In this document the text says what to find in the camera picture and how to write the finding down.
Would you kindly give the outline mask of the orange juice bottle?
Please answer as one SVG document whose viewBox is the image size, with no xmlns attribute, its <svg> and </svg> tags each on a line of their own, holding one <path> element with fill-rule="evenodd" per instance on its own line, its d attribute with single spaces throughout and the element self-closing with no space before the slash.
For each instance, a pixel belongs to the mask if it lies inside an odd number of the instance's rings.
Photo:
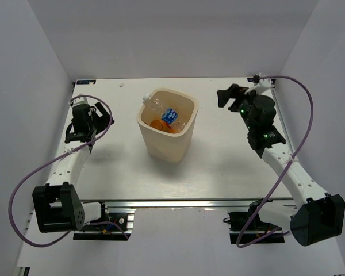
<svg viewBox="0 0 345 276">
<path fill-rule="evenodd" d="M 170 133 L 179 134 L 179 133 L 181 133 L 181 130 L 180 129 L 170 129 Z"/>
<path fill-rule="evenodd" d="M 169 132 L 171 129 L 171 127 L 165 121 L 159 119 L 152 120 L 149 125 L 152 128 L 162 132 Z"/>
</svg>

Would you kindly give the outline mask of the clear bottle blue label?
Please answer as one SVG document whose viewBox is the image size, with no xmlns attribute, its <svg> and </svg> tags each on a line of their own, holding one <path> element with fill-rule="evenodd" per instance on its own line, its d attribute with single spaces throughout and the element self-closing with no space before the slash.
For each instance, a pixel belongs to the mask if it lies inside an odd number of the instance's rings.
<svg viewBox="0 0 345 276">
<path fill-rule="evenodd" d="M 184 129 L 186 123 L 183 121 L 180 111 L 162 97 L 146 94 L 143 97 L 143 103 L 158 119 L 165 121 L 171 129 L 181 131 Z"/>
</svg>

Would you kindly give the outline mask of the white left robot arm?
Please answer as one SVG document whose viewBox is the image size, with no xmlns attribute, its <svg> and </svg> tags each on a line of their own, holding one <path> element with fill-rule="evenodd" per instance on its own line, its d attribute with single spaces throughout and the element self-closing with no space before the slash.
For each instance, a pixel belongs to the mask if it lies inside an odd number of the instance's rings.
<svg viewBox="0 0 345 276">
<path fill-rule="evenodd" d="M 105 229 L 110 215 L 99 202 L 84 203 L 76 192 L 83 165 L 94 147 L 96 135 L 113 123 L 111 112 L 101 102 L 90 105 L 87 99 L 72 104 L 72 120 L 65 132 L 64 157 L 44 186 L 35 187 L 32 198 L 38 228 L 42 233 L 80 231 L 87 223 Z"/>
</svg>

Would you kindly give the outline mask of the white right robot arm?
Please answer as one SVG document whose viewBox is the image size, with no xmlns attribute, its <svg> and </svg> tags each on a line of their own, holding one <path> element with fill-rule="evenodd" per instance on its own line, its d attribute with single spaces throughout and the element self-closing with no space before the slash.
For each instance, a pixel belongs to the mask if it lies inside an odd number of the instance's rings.
<svg viewBox="0 0 345 276">
<path fill-rule="evenodd" d="M 241 230 L 249 227 L 264 230 L 264 239 L 277 229 L 291 233 L 302 246 L 309 246 L 339 236 L 343 229 L 345 201 L 338 194 L 329 194 L 318 185 L 290 154 L 285 138 L 274 126 L 277 114 L 275 101 L 256 88 L 232 84 L 217 91 L 218 106 L 237 112 L 248 129 L 251 148 L 278 175 L 274 187 L 283 183 L 295 203 L 290 208 L 271 199 L 270 195 L 250 204 L 248 220 Z"/>
</svg>

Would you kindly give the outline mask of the cream plastic bin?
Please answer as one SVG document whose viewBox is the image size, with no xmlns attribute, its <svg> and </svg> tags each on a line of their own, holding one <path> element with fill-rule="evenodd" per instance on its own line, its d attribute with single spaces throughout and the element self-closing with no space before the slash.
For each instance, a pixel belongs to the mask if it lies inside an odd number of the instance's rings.
<svg viewBox="0 0 345 276">
<path fill-rule="evenodd" d="M 189 149 L 199 102 L 194 97 L 168 88 L 159 88 L 150 93 L 151 96 L 160 97 L 168 104 L 178 108 L 182 113 L 185 128 L 177 133 L 159 131 L 150 126 L 156 119 L 152 111 L 142 105 L 136 120 L 139 125 L 145 146 L 150 155 L 170 163 L 179 163 Z"/>
</svg>

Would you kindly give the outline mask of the left blue table label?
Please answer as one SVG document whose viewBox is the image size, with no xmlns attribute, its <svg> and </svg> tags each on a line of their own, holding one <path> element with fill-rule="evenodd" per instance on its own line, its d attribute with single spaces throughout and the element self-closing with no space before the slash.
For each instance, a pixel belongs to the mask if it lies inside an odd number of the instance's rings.
<svg viewBox="0 0 345 276">
<path fill-rule="evenodd" d="M 94 85 L 96 83 L 96 80 L 77 80 L 76 85 Z"/>
</svg>

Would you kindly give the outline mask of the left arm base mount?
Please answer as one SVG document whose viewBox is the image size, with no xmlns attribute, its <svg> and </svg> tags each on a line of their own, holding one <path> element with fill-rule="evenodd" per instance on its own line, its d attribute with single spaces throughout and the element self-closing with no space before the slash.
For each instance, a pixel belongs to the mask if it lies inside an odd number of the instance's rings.
<svg viewBox="0 0 345 276">
<path fill-rule="evenodd" d="M 86 222 L 80 231 L 74 231 L 73 240 L 81 241 L 127 241 L 133 229 L 136 209 L 118 206 L 115 202 L 85 201 L 82 203 L 87 215 L 99 218 Z"/>
</svg>

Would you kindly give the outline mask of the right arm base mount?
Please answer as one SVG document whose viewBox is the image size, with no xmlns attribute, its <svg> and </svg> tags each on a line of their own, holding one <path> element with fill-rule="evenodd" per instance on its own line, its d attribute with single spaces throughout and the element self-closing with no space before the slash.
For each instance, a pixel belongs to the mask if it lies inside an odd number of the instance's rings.
<svg viewBox="0 0 345 276">
<path fill-rule="evenodd" d="M 239 234 L 244 227 L 247 220 L 250 218 L 252 213 L 256 210 L 262 199 L 250 203 L 248 211 L 245 212 L 230 212 L 228 216 L 223 219 L 223 223 L 229 226 L 229 238 L 231 244 L 236 244 Z M 263 235 L 276 229 L 277 226 L 269 223 L 264 223 L 259 219 L 259 215 L 251 221 L 247 227 L 245 233 L 240 240 L 240 244 L 249 243 L 255 239 L 262 237 Z M 285 242 L 285 235 L 283 234 L 282 228 L 278 227 L 278 231 L 274 232 L 271 236 L 262 239 L 257 244 L 283 244 Z"/>
</svg>

